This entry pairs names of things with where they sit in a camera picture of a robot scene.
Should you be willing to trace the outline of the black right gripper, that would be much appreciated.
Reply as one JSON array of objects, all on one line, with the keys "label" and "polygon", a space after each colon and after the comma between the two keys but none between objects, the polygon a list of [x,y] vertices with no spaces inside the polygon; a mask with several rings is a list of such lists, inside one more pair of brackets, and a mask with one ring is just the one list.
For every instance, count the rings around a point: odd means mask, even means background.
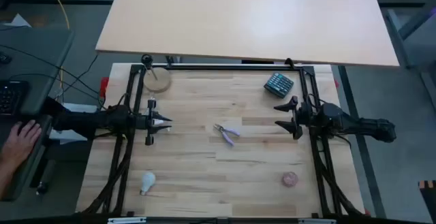
[{"label": "black right gripper", "polygon": [[303,125],[305,127],[311,126],[311,121],[314,117],[313,109],[315,108],[311,101],[302,102],[299,108],[297,108],[297,105],[297,96],[292,96],[288,103],[274,107],[275,110],[282,112],[292,111],[291,121],[275,121],[275,124],[291,133],[295,140],[302,136]]}]

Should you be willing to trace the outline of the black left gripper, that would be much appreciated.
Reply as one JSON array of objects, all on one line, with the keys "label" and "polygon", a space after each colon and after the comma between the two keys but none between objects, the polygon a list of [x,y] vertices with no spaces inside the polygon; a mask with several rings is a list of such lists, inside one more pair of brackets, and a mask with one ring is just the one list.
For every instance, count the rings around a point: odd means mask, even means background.
[{"label": "black left gripper", "polygon": [[156,103],[157,102],[155,99],[149,99],[147,101],[148,112],[145,115],[143,114],[136,115],[135,118],[136,129],[147,130],[147,135],[145,139],[146,146],[151,146],[154,144],[155,133],[157,133],[162,129],[171,128],[171,125],[164,125],[164,126],[155,125],[155,119],[162,120],[162,121],[171,121],[170,118],[166,118],[162,116],[160,113],[158,113],[157,111],[155,111]]}]

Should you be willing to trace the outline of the wooden base lamp with socket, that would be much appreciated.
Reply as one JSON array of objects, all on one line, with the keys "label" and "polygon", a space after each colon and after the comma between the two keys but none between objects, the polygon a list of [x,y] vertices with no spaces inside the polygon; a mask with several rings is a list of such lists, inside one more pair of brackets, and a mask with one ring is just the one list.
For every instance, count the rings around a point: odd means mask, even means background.
[{"label": "wooden base lamp with socket", "polygon": [[153,67],[153,58],[148,54],[141,57],[141,63],[145,68],[143,83],[150,92],[162,93],[170,87],[172,79],[167,69]]}]

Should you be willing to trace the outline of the white lightbulb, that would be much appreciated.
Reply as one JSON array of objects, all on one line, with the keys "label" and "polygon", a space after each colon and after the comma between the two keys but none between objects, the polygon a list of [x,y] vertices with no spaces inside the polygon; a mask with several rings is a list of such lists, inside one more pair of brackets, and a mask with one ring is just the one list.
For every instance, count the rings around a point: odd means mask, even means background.
[{"label": "white lightbulb", "polygon": [[142,186],[140,189],[141,195],[146,195],[150,188],[155,184],[156,176],[152,172],[145,172],[142,175]]}]

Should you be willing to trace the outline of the person's forearm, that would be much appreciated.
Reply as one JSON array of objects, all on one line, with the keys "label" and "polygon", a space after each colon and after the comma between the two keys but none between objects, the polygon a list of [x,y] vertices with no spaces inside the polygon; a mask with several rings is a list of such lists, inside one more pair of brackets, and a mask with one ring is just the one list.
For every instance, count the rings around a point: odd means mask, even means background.
[{"label": "person's forearm", "polygon": [[3,199],[15,171],[16,166],[13,163],[0,160],[0,200]]}]

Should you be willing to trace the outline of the dark calculator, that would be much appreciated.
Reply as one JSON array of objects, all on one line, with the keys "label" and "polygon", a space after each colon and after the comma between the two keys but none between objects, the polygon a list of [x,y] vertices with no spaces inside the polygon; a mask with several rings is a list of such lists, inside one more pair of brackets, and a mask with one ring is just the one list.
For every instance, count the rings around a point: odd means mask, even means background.
[{"label": "dark calculator", "polygon": [[285,98],[294,85],[287,76],[275,72],[265,83],[264,88],[279,98]]}]

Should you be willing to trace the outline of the pink round scrubber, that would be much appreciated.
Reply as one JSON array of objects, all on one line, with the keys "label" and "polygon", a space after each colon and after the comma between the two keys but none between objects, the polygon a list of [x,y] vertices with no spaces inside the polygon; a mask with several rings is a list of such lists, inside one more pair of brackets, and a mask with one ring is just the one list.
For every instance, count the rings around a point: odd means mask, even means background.
[{"label": "pink round scrubber", "polygon": [[294,172],[285,172],[281,181],[286,187],[294,187],[298,183],[298,176]]}]

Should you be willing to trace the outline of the red clamp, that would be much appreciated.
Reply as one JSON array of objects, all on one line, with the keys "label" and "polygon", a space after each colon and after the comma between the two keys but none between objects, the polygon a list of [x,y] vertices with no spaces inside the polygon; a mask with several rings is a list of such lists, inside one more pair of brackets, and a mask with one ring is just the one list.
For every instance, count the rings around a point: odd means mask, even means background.
[{"label": "red clamp", "polygon": [[106,97],[106,89],[107,89],[107,86],[108,86],[108,81],[109,81],[109,77],[103,77],[101,79],[100,87],[99,87],[99,96],[101,98],[105,98]]}]

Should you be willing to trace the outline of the beige desk top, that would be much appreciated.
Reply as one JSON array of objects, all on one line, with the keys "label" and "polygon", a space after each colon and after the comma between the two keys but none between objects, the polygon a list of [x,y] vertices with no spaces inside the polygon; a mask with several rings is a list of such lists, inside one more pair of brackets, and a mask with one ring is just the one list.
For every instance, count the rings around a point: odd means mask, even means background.
[{"label": "beige desk top", "polygon": [[377,0],[114,0],[102,52],[399,64]]}]

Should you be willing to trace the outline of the grey side desk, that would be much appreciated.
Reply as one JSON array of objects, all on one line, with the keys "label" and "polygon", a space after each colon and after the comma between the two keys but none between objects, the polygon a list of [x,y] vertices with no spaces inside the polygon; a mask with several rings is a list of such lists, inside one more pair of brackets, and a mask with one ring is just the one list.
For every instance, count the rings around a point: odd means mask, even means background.
[{"label": "grey side desk", "polygon": [[30,186],[42,158],[43,141],[50,129],[51,118],[43,115],[41,109],[69,52],[72,40],[73,34],[68,30],[0,27],[0,52],[12,58],[7,64],[0,64],[0,92],[8,82],[24,81],[28,86],[25,96],[16,103],[16,111],[13,114],[0,114],[0,150],[17,122],[35,120],[42,127],[42,134],[33,150],[15,171],[3,197],[5,202],[17,200],[23,190]]}]

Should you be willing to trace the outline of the person's hand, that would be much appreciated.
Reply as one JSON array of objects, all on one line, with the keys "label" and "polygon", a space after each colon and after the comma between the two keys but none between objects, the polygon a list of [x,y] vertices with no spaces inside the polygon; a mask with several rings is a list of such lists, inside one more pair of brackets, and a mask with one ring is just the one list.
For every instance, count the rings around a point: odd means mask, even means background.
[{"label": "person's hand", "polygon": [[42,128],[35,120],[30,120],[22,126],[16,123],[0,153],[0,165],[17,168],[29,156],[34,144],[42,133]]}]

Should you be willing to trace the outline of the black keyboard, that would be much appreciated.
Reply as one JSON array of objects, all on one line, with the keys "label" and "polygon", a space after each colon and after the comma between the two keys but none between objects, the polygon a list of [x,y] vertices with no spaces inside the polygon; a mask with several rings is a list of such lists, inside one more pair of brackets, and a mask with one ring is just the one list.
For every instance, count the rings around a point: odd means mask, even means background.
[{"label": "black keyboard", "polygon": [[0,80],[0,115],[14,116],[29,91],[29,83],[22,80]]}]

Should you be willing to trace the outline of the white paper sheet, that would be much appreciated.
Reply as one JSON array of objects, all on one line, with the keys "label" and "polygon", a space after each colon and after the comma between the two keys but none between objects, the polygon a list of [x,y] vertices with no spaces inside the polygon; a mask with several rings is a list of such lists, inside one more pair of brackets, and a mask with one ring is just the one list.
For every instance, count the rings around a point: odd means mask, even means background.
[{"label": "white paper sheet", "polygon": [[10,12],[0,14],[0,25],[8,27],[31,27],[31,25],[20,14]]}]

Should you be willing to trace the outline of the purple handled pliers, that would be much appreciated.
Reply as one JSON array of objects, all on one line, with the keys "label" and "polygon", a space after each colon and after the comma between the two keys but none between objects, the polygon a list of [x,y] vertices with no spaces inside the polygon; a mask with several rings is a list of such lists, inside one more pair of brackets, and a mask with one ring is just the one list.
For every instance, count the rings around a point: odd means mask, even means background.
[{"label": "purple handled pliers", "polygon": [[239,132],[233,130],[233,129],[227,129],[219,124],[214,124],[213,127],[219,131],[222,135],[222,137],[224,138],[224,140],[230,145],[230,146],[234,146],[234,141],[232,140],[232,138],[230,137],[230,134],[239,137],[240,134]]}]

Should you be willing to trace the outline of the black metal table frame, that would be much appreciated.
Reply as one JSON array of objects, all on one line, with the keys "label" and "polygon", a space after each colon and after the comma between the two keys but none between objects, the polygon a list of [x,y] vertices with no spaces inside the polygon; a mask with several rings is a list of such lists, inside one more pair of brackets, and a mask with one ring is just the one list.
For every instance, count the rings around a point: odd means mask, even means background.
[{"label": "black metal table frame", "polygon": [[[274,72],[294,82],[291,95],[319,95],[338,103],[331,68],[317,65],[301,85],[298,72],[285,65],[243,67],[181,65],[170,88],[156,95],[157,109],[172,121],[145,145],[145,131],[134,137],[122,211],[146,217],[309,217],[320,214],[309,134],[298,140],[275,121],[290,115],[274,109],[283,103],[264,89]],[[239,132],[230,146],[213,125]],[[155,184],[140,194],[142,175]],[[286,187],[285,172],[298,183]]]}]

